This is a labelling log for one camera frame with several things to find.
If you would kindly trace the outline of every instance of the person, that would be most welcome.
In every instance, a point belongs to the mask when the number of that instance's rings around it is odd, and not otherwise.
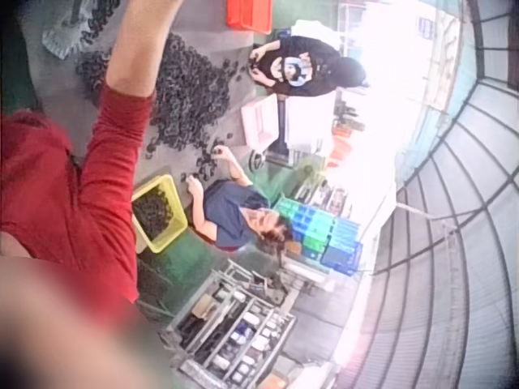
[[[222,249],[236,249],[259,238],[280,254],[290,239],[289,221],[269,208],[227,147],[215,147],[215,158],[228,162],[233,180],[215,182],[204,192],[198,179],[187,179],[196,231]]]
[[[128,2],[81,170],[72,162],[70,140],[42,114],[2,118],[0,254],[82,271],[135,302],[135,164],[165,42],[182,1]],[[103,320],[117,321],[117,298],[103,294],[92,296],[92,309]]]
[[[251,77],[285,96],[321,96],[363,85],[366,71],[353,58],[305,36],[290,36],[252,50]]]

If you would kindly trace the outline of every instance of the hair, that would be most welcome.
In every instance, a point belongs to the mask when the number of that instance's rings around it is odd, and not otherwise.
[[[334,84],[343,88],[360,87],[366,79],[366,71],[359,61],[341,57],[330,64],[331,78]]]
[[[285,251],[286,242],[292,240],[292,224],[286,217],[279,215],[276,223],[276,229],[283,226],[281,234],[278,231],[267,231],[261,234],[262,239],[259,241],[259,247],[261,250],[276,255],[278,258]]]
[[[293,66],[295,69],[295,74],[292,76],[291,81],[297,81],[302,74],[301,67],[296,63],[290,63],[290,65]]]

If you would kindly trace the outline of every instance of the gray floor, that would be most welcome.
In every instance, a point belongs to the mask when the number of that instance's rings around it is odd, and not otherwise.
[[[75,74],[75,58],[65,61],[48,53],[41,44],[41,34],[47,26],[54,23],[69,10],[71,0],[34,0],[20,12],[20,24],[27,41],[29,66],[36,93],[40,97],[47,116],[61,125],[71,137],[74,153],[83,156],[92,135],[92,124],[97,109],[84,99],[79,78]],[[100,41],[89,49],[107,49],[114,44],[118,25],[126,8],[125,1],[117,9]],[[226,0],[189,0],[185,1],[178,12],[172,31],[181,35],[187,44],[195,47],[201,54],[209,56],[219,66],[224,58],[238,60],[240,66],[247,63],[254,35],[252,32],[231,30],[225,25]],[[227,145],[239,156],[248,153],[242,129],[240,108],[255,97],[255,86],[248,77],[241,82],[231,81],[230,109],[228,113],[209,129],[213,136],[225,137],[233,133],[234,137]],[[150,127],[146,132],[144,146],[157,132]],[[181,173],[194,170],[199,153],[189,147],[183,152],[176,152],[167,147],[159,147],[151,160],[144,159],[141,153],[135,172],[135,184],[146,182],[159,173],[170,173],[177,184],[182,203],[186,206],[191,198],[186,187],[180,184]],[[225,175],[217,171],[213,178]]]

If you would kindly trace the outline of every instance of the red shirt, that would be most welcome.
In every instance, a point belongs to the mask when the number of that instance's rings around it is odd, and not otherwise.
[[[137,293],[131,195],[152,98],[105,87],[83,169],[50,120],[2,120],[0,230],[33,258],[80,270],[134,302]]]

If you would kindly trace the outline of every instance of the orange crate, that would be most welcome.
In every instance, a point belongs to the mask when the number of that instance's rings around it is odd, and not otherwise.
[[[272,0],[228,0],[227,24],[270,34],[272,30]]]

